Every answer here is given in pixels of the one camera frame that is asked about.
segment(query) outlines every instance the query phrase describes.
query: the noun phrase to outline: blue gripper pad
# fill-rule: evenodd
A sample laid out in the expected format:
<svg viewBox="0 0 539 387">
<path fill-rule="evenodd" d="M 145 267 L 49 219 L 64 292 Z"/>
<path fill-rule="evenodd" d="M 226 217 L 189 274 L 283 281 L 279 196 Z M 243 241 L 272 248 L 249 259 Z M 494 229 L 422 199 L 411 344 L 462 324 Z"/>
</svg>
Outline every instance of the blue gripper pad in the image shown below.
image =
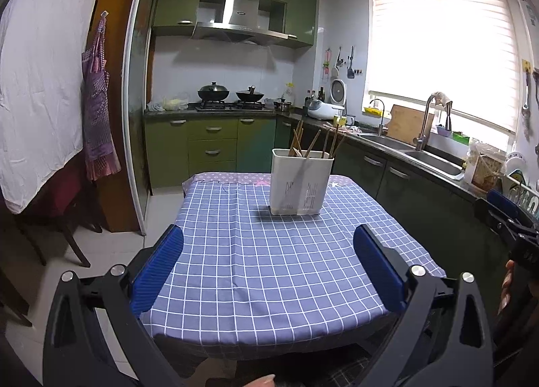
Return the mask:
<svg viewBox="0 0 539 387">
<path fill-rule="evenodd" d="M 487 192 L 487 201 L 505 213 L 505 215 L 508 217 L 518 221 L 518 206 L 510 199 L 500 194 L 498 191 L 491 189 L 489 192 Z"/>
<path fill-rule="evenodd" d="M 170 225 L 131 286 L 129 306 L 135 317 L 153 306 L 182 250 L 182 230 L 176 225 Z"/>
<path fill-rule="evenodd" d="M 354 251 L 365 269 L 369 279 L 374 285 L 385 308 L 391 312 L 402 312 L 406 309 L 406 289 L 403 277 L 397 273 L 395 267 L 384 253 L 384 250 L 392 250 L 382 247 L 376 239 L 376 235 L 362 224 L 354 231 Z M 392 259 L 402 261 L 408 269 L 404 259 Z"/>
</svg>

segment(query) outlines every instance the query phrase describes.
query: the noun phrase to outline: cutting board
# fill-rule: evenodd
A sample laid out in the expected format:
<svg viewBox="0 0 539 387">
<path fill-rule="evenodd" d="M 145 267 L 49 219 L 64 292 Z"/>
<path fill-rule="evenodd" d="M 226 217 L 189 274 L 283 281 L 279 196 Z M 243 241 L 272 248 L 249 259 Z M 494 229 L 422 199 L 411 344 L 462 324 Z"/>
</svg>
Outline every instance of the cutting board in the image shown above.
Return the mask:
<svg viewBox="0 0 539 387">
<path fill-rule="evenodd" d="M 419 136 L 421 132 L 424 114 L 424 111 L 409 109 L 408 107 L 394 104 L 391 108 L 391 120 L 386 125 L 387 135 L 390 138 L 400 140 L 401 142 L 415 145 L 413 143 L 413 138 Z M 429 113 L 427 125 L 425 127 L 425 135 L 427 137 L 431 132 L 432 121 L 434 118 L 434 114 Z"/>
</svg>

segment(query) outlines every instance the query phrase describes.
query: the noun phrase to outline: drawer handle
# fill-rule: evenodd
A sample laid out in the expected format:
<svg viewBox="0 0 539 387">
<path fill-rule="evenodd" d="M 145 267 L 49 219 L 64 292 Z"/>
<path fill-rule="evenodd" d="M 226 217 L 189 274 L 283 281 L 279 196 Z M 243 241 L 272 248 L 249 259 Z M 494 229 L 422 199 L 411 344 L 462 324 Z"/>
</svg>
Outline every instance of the drawer handle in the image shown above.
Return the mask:
<svg viewBox="0 0 539 387">
<path fill-rule="evenodd" d="M 403 172 L 397 171 L 395 168 L 392 168 L 391 166 L 389 167 L 389 172 L 391 174 L 395 174 L 397 177 L 400 177 L 401 179 L 404 179 L 404 180 L 410 179 L 410 176 L 408 174 L 404 174 Z"/>
<path fill-rule="evenodd" d="M 378 160 L 374 160 L 374 159 L 371 159 L 370 157 L 367 157 L 367 156 L 363 156 L 363 160 L 367 163 L 370 163 L 371 165 L 374 165 L 374 166 L 382 166 L 383 163 L 382 162 L 379 162 Z"/>
</svg>

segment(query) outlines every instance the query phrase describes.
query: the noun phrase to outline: stainless steel sink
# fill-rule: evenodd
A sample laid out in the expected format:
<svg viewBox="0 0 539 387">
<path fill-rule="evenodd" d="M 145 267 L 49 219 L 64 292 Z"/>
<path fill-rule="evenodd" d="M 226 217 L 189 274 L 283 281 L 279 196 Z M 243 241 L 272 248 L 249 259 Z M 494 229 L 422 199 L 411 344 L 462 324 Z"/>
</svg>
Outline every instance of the stainless steel sink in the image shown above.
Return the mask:
<svg viewBox="0 0 539 387">
<path fill-rule="evenodd" d="M 393 150 L 413 150 L 411 145 L 405 144 L 399 140 L 388 138 L 387 136 L 368 135 L 363 133 L 359 135 L 359 137 L 361 139 L 370 140 L 371 142 L 376 142 L 377 144 L 392 148 Z"/>
<path fill-rule="evenodd" d="M 454 178 L 455 180 L 461 178 L 464 175 L 464 171 L 461 167 L 458 167 L 444 159 L 436 157 L 435 155 L 425 153 L 424 151 L 402 151 L 409 157 L 412 157 L 426 165 L 441 171 L 442 173 Z"/>
</svg>

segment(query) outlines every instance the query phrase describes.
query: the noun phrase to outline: dark red chair cushion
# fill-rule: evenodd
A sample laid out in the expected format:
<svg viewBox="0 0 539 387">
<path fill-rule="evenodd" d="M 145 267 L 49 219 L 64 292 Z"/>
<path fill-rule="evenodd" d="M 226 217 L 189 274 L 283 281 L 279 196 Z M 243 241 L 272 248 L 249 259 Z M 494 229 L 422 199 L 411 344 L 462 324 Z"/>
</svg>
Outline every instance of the dark red chair cushion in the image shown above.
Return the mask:
<svg viewBox="0 0 539 387">
<path fill-rule="evenodd" d="M 51 218 L 62 216 L 82 190 L 84 181 L 84 165 L 80 154 L 77 154 L 47 180 L 24 214 Z"/>
</svg>

